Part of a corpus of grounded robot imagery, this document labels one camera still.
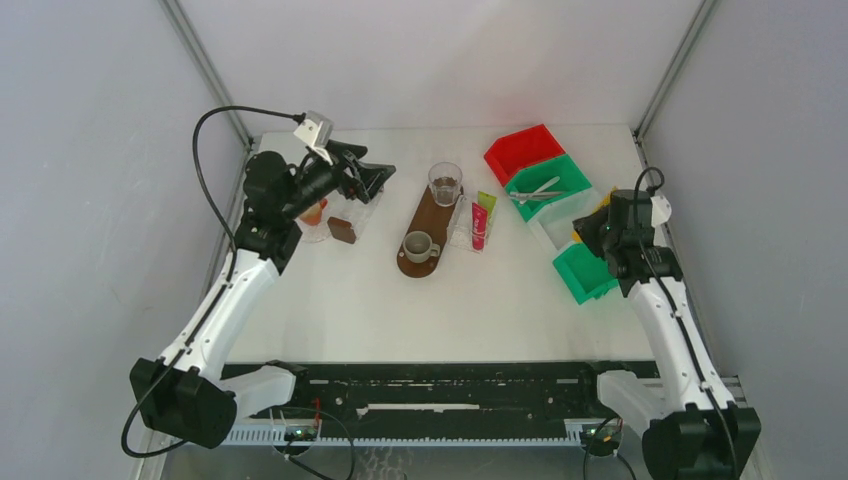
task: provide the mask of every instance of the cup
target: cup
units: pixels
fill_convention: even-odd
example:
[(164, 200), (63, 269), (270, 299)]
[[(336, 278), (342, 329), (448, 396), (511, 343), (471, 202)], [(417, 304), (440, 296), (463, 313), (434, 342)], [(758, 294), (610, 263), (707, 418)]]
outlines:
[(424, 232), (409, 232), (403, 237), (403, 253), (412, 263), (424, 263), (430, 257), (438, 257), (442, 248)]
[(433, 165), (429, 173), (430, 193), (440, 207), (450, 207), (462, 190), (462, 170), (450, 162)]

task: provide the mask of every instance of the white table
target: white table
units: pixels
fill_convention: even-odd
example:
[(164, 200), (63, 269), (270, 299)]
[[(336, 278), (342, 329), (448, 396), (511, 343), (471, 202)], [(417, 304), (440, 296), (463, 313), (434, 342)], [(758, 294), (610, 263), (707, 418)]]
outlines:
[[(632, 188), (641, 171), (625, 125), (549, 127), (601, 191)], [(337, 131), (366, 145), (366, 162), (397, 173), (355, 245), (301, 243), (282, 278), (252, 313), (229, 357), (265, 362), (530, 362), (648, 360), (650, 347), (618, 290), (577, 305), (549, 258), (508, 203), (483, 161), (516, 127)], [(297, 162), (303, 145), (288, 132), (262, 137), (261, 150)], [(499, 197), (486, 249), (447, 247), (436, 271), (411, 279), (395, 255), (439, 161), (463, 170), (467, 191)]]

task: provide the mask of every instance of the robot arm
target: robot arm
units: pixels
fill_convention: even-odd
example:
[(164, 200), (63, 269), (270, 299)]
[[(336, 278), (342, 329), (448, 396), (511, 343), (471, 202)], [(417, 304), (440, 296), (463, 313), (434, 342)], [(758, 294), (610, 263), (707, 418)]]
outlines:
[(295, 375), (281, 362), (228, 380), (221, 372), (256, 301), (297, 247), (297, 216), (333, 190), (368, 203), (395, 172), (391, 165), (360, 162), (367, 148), (330, 140), (332, 126), (315, 112), (303, 117), (294, 132), (307, 145), (300, 167), (276, 152), (248, 161), (244, 211), (228, 266), (171, 345), (156, 360), (139, 359), (130, 372), (148, 428), (214, 448), (237, 419), (291, 399)]
[[(608, 206), (574, 222), (589, 250), (619, 280), (663, 381), (660, 399), (631, 372), (604, 372), (597, 379), (598, 400), (642, 439), (654, 480), (735, 478), (734, 463), (741, 472), (760, 421), (754, 409), (736, 406), (718, 376), (692, 319), (674, 253), (653, 244), (654, 227), (668, 219), (670, 207), (664, 199), (652, 200), (647, 192), (618, 190)], [(659, 205), (668, 211), (653, 215)], [(652, 216), (661, 218), (652, 223)]]

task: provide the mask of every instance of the pink tube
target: pink tube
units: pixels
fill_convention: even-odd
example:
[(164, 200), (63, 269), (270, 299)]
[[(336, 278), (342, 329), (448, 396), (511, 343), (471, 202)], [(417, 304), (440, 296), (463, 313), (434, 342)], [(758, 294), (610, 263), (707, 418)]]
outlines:
[(477, 203), (471, 204), (471, 246), (474, 250), (483, 250), (486, 245), (486, 223), (489, 212)]

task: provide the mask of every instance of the gray floor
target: gray floor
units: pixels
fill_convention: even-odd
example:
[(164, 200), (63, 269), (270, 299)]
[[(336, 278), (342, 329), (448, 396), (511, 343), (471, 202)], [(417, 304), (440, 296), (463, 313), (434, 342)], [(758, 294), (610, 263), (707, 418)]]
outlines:
[[(623, 454), (640, 479), (650, 478), (640, 460), (638, 444), (625, 439)], [(316, 447), (299, 459), (321, 473), (342, 480), (349, 450)], [(357, 480), (451, 479), (582, 479), (583, 450), (578, 448), (357, 448)], [(590, 480), (630, 480), (613, 458), (592, 459)], [(164, 480), (306, 480), (308, 473), (288, 464), (268, 447), (183, 447), (169, 455)]]

